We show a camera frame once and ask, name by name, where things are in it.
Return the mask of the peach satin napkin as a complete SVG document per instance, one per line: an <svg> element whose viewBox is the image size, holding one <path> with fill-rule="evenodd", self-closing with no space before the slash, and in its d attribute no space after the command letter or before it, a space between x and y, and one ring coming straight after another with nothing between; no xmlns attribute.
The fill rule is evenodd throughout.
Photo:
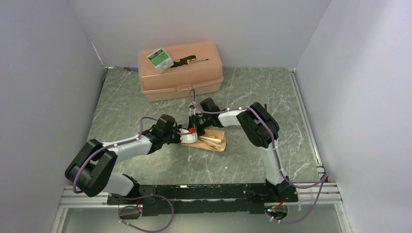
<svg viewBox="0 0 412 233"><path fill-rule="evenodd" d="M226 134L219 130L205 130L205 134L198 136L198 141L193 143L180 143L182 146L222 152L226 149Z"/></svg>

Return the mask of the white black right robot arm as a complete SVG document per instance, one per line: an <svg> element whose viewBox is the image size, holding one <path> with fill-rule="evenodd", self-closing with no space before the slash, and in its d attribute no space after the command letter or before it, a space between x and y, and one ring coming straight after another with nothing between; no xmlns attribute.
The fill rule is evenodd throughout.
<svg viewBox="0 0 412 233"><path fill-rule="evenodd" d="M198 135L206 132L208 127L240 126L249 141L259 148L266 171L268 196L273 201L280 201L286 196L287 190L281 184L286 178L286 172L278 155L277 140L279 124L267 112L265 106L255 102L247 107L219 109L213 99L207 98L200 102L201 107L192 102L189 106L189 129L194 129Z"/></svg>

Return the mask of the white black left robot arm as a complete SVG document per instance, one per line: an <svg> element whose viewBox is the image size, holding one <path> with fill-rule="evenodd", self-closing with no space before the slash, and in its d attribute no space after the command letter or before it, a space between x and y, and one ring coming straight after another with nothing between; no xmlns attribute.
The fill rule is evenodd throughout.
<svg viewBox="0 0 412 233"><path fill-rule="evenodd" d="M125 160L149 155L165 144L190 143L196 140L193 130L176 124L170 115L162 115L156 124L127 139L114 142L88 140L65 171L75 194L94 197L101 192L120 196L126 203L135 203L140 196L140 185L127 174L115 173L114 166Z"/></svg>

